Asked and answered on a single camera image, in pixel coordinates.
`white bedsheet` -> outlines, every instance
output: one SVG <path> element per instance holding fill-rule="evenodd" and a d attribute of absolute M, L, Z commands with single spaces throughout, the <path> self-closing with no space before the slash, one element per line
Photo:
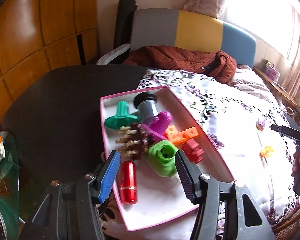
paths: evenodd
<path fill-rule="evenodd" d="M 295 144 L 292 139 L 270 129 L 273 123 L 286 126 L 289 123 L 275 98 L 251 69 L 237 69 L 234 87 L 218 83 L 203 74 L 149 70 L 138 88 L 162 85 L 167 85 L 175 93 L 210 135 L 234 178 L 245 182 L 272 226 L 295 211 L 299 206 L 299 197 L 292 190 L 291 177 Z M 256 121 L 262 115 L 267 121 L 266 128 L 260 132 Z M 272 146 L 275 150 L 274 155 L 266 159 L 259 156 L 265 146 Z M 119 239 L 186 240 L 190 238 L 196 211 L 168 223 L 133 232 L 126 230 L 115 200 L 110 202 L 105 217 L 105 233 Z M 221 203 L 220 232 L 223 230 L 223 217 L 224 203 Z"/>

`blue gripper pad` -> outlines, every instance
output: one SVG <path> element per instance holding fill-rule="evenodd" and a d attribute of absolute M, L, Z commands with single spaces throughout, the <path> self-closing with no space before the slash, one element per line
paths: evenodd
<path fill-rule="evenodd" d="M 97 180 L 101 178 L 99 182 L 100 187 L 98 187 L 99 196 L 98 199 L 100 204 L 109 197 L 113 182 L 117 176 L 121 163 L 120 153 L 116 150 L 112 150 L 109 158 L 107 159 L 105 165 L 103 166 Z"/>
<path fill-rule="evenodd" d="M 175 164 L 187 199 L 190 199 L 192 204 L 198 204 L 202 196 L 199 181 L 202 172 L 197 165 L 189 162 L 181 150 L 176 153 Z"/>

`teal plastic toy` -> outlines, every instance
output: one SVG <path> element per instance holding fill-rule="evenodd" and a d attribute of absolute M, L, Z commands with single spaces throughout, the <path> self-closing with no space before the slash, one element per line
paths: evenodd
<path fill-rule="evenodd" d="M 139 117 L 129 114 L 129 104 L 127 101 L 120 101 L 117 104 L 117 112 L 114 116 L 105 120 L 105 126 L 119 130 L 122 126 L 129 126 L 133 122 L 139 123 Z"/>
<path fill-rule="evenodd" d="M 163 140 L 149 148 L 146 158 L 161 176 L 171 178 L 177 173 L 174 156 L 178 150 L 173 143 Z"/>

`green toy hole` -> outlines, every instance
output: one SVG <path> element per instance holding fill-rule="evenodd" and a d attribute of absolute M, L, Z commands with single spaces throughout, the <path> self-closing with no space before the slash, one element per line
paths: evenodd
<path fill-rule="evenodd" d="M 173 148 L 168 145 L 163 146 L 160 150 L 160 153 L 165 159 L 171 159 L 174 155 Z"/>

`black lid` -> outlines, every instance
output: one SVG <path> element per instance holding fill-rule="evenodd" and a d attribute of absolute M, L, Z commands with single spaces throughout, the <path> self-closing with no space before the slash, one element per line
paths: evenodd
<path fill-rule="evenodd" d="M 134 107 L 137 108 L 138 105 L 140 105 L 140 103 L 146 100 L 153 100 L 157 102 L 157 96 L 150 92 L 142 92 L 134 98 L 133 100 Z"/>

